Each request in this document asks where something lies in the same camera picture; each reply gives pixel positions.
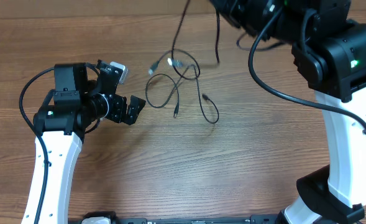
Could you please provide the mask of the black USB cable metal plug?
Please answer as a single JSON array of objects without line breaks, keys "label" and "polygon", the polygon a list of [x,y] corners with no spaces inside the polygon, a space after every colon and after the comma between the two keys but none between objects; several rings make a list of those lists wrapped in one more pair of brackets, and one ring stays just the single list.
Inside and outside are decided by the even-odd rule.
[{"label": "black USB cable metal plug", "polygon": [[[215,45],[214,45],[214,54],[215,54],[216,61],[214,63],[199,63],[196,60],[200,64],[201,71],[204,68],[210,68],[210,69],[216,68],[221,63],[220,58],[219,58],[220,31],[221,31],[221,17],[220,17],[219,12],[216,12],[216,39],[215,39]],[[156,108],[156,109],[161,109],[161,108],[166,107],[172,98],[175,98],[175,107],[173,109],[173,114],[174,114],[176,104],[177,104],[177,96],[178,96],[177,92],[175,91],[172,94],[172,96],[169,99],[167,104],[165,104],[165,102],[167,101],[167,99],[170,95],[170,92],[172,91],[172,89],[174,87],[174,84],[171,81],[171,78],[174,79],[175,82],[177,82],[180,77],[168,63],[168,58],[170,58],[171,55],[166,54],[166,53],[169,50],[164,52],[149,68],[150,78],[148,79],[146,86],[145,86],[145,99],[151,107]],[[193,63],[192,59],[190,59],[185,54],[182,54],[179,52],[175,52],[174,57],[179,61],[179,63],[181,65],[189,65],[189,64]],[[158,72],[157,69],[161,62],[166,62],[167,65],[169,66],[169,68],[177,75],[177,77],[173,78],[171,75],[169,75],[167,73]],[[189,80],[182,79],[179,84],[179,87],[185,81],[194,82],[196,85],[196,82],[194,80],[189,81]],[[217,118],[217,113],[216,113],[216,117],[214,119],[209,119],[209,118],[208,119],[211,121],[215,121],[216,118]]]}]

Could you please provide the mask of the black USB cable blue plug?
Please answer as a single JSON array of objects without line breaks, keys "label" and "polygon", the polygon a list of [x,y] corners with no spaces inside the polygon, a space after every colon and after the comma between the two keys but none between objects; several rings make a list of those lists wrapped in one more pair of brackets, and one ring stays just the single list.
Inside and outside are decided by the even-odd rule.
[{"label": "black USB cable blue plug", "polygon": [[[204,117],[204,119],[208,123],[210,123],[210,124],[216,124],[219,121],[219,118],[220,118],[219,110],[218,110],[216,104],[209,98],[208,95],[202,94],[200,92],[199,80],[198,80],[198,78],[199,78],[199,76],[201,74],[200,64],[188,52],[186,52],[186,51],[184,51],[182,49],[177,49],[176,48],[176,42],[178,40],[178,36],[179,36],[180,30],[181,30],[181,27],[183,25],[183,21],[184,21],[184,18],[186,16],[186,12],[187,12],[187,10],[189,8],[190,2],[191,2],[190,0],[187,0],[186,1],[186,4],[184,6],[184,10],[183,10],[183,12],[181,14],[181,19],[180,19],[178,28],[177,28],[176,33],[175,33],[175,36],[173,38],[172,47],[166,53],[166,54],[170,54],[171,55],[171,57],[168,58],[168,63],[174,69],[174,71],[179,75],[180,78],[179,78],[179,80],[177,82],[175,82],[174,79],[171,78],[171,81],[173,82],[174,87],[173,87],[172,91],[170,92],[170,95],[169,95],[167,101],[165,102],[165,104],[168,103],[168,101],[171,98],[172,94],[176,91],[177,92],[177,95],[178,95],[177,96],[177,104],[176,104],[175,112],[173,114],[173,117],[176,118],[177,115],[178,115],[178,110],[180,108],[180,94],[179,94],[179,90],[178,90],[179,84],[180,84],[180,82],[181,82],[182,79],[189,80],[189,81],[193,81],[194,80],[196,82],[196,86],[197,86],[199,107],[201,109],[201,112],[202,112],[203,117]],[[179,52],[179,53],[185,54],[190,59],[192,59],[193,63],[192,64],[189,64],[189,65],[181,65],[179,63],[179,61],[174,57],[175,52]],[[206,117],[206,114],[205,114],[205,112],[203,110],[202,100],[207,101],[207,102],[210,102],[214,106],[214,109],[216,110],[216,113],[217,113],[217,118],[216,118],[215,121],[211,121],[211,120],[209,120]]]}]

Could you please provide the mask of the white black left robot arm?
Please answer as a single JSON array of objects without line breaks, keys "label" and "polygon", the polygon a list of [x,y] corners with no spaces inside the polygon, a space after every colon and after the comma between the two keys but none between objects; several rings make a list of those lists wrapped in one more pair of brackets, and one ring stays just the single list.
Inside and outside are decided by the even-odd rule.
[{"label": "white black left robot arm", "polygon": [[71,184],[85,135],[102,119],[132,125],[145,106],[136,96],[116,94],[128,68],[117,62],[56,64],[55,87],[33,119],[19,103],[35,134],[35,167],[23,223],[68,223]]}]

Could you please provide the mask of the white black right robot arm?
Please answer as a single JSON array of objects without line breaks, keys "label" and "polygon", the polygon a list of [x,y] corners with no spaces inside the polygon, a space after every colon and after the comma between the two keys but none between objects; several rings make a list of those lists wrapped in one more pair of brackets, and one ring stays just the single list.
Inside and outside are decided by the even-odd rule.
[{"label": "white black right robot arm", "polygon": [[274,223],[357,223],[366,206],[366,24],[348,18],[350,1],[223,0],[213,6],[256,42],[291,45],[294,65],[315,101],[261,81],[249,51],[251,77],[267,92],[323,113],[329,164],[297,180],[298,198]]}]

